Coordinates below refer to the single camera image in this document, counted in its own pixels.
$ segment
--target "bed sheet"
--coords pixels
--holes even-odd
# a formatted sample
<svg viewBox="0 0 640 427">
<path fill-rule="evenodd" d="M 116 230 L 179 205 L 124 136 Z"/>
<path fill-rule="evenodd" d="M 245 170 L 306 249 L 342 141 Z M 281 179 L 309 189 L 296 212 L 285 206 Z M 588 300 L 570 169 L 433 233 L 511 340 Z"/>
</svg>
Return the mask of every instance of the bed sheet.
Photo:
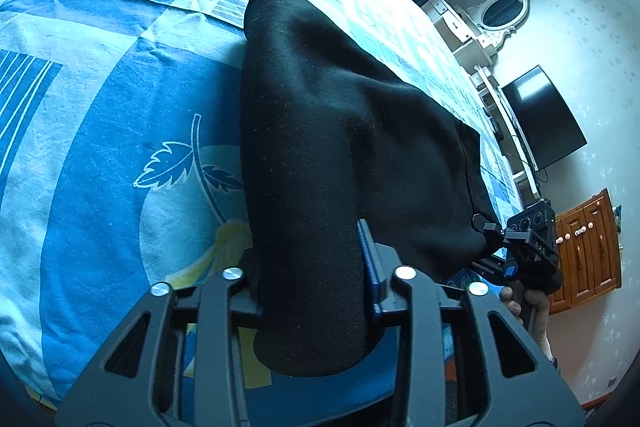
<svg viewBox="0 0 640 427">
<path fill-rule="evenodd" d="M 247 1 L 0 0 L 0 347 L 54 405 L 149 284 L 201 282 L 251 245 L 238 147 Z M 474 127 L 494 209 L 503 223 L 521 210 L 474 86 L 415 4 L 309 1 Z M 395 331 L 350 371 L 310 379 L 273 374 L 241 334 L 256 425 L 274 411 L 278 425 L 309 425 L 393 388 Z"/>
</svg>

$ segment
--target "bed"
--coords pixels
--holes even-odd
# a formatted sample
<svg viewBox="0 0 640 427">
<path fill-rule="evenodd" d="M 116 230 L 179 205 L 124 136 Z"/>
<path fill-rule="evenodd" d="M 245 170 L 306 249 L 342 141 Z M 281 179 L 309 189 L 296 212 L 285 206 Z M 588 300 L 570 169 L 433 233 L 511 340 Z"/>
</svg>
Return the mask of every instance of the bed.
<svg viewBox="0 0 640 427">
<path fill-rule="evenodd" d="M 251 245 L 238 121 L 247 1 L 0 0 L 0 349 L 43 403 L 64 398 L 150 284 L 199 283 Z M 413 2 L 309 1 L 474 127 L 497 215 L 522 209 L 474 86 Z M 242 363 L 257 426 L 313 425 L 392 392 L 393 330 L 349 371 L 304 379 L 261 365 L 252 334 L 241 331 Z"/>
</svg>

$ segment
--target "tv screen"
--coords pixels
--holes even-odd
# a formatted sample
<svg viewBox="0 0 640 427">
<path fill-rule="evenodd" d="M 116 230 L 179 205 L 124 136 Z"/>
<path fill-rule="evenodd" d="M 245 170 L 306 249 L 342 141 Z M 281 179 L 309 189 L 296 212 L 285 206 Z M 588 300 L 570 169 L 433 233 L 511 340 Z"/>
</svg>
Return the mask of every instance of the tv screen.
<svg viewBox="0 0 640 427">
<path fill-rule="evenodd" d="M 538 170 L 587 145 L 574 115 L 540 66 L 504 86 L 502 92 Z"/>
</svg>

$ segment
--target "black cloth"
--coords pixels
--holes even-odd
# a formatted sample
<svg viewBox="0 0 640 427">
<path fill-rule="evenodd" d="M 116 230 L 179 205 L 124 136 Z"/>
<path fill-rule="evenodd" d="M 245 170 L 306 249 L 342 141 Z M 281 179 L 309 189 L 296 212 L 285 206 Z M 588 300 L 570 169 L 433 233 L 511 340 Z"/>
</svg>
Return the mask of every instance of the black cloth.
<svg viewBox="0 0 640 427">
<path fill-rule="evenodd" d="M 437 282 L 496 250 L 471 224 L 476 213 L 498 223 L 479 136 L 306 0 L 249 0 L 244 32 L 255 354 L 284 375 L 339 373 L 380 337 L 366 320 L 357 219 Z"/>
</svg>

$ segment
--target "brown wooden cabinet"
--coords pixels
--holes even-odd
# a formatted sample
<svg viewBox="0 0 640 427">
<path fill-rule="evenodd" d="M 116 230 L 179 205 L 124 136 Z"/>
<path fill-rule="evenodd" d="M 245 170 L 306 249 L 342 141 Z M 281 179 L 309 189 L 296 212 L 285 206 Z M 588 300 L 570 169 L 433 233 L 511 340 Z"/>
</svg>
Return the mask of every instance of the brown wooden cabinet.
<svg viewBox="0 0 640 427">
<path fill-rule="evenodd" d="M 622 286 L 618 234 L 606 188 L 556 216 L 556 232 L 563 282 L 550 296 L 552 314 Z"/>
</svg>

